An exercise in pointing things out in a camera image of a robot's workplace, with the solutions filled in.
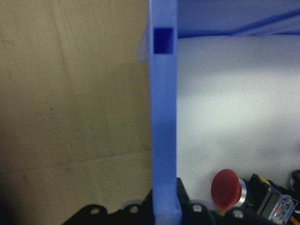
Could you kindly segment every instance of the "blue plastic rail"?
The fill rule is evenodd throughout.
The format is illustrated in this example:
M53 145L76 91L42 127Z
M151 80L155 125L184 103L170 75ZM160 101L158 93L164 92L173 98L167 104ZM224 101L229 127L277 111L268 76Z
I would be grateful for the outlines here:
M179 225L176 182L177 1L148 5L153 213L156 225Z

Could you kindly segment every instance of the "red button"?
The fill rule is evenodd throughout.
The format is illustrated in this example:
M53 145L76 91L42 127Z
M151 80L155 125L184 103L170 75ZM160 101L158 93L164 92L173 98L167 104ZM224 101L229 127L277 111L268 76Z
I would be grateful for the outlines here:
M240 199L241 186L238 175L229 169L221 170L215 175L210 192L212 201L220 210L229 210Z

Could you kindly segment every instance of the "blue plastic frame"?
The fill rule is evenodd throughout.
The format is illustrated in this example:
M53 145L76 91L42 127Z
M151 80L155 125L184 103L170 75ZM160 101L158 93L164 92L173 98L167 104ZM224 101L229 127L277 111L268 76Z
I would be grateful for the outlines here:
M177 1L148 5L153 213L157 225L179 225L176 181Z
M176 181L177 38L272 34L300 35L300 1L148 0L137 57L148 60L150 75L156 225L179 225L182 217Z

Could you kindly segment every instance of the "beige wall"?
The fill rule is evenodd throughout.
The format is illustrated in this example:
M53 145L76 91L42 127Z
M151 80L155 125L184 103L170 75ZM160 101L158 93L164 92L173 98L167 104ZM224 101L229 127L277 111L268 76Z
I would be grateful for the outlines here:
M0 200L19 224L147 194L146 16L140 0L0 1Z

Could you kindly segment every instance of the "white foam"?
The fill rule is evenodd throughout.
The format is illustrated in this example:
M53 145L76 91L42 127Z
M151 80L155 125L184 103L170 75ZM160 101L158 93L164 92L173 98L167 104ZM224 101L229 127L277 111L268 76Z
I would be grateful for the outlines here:
M300 169L300 36L178 41L177 174L211 202L221 169L286 186Z

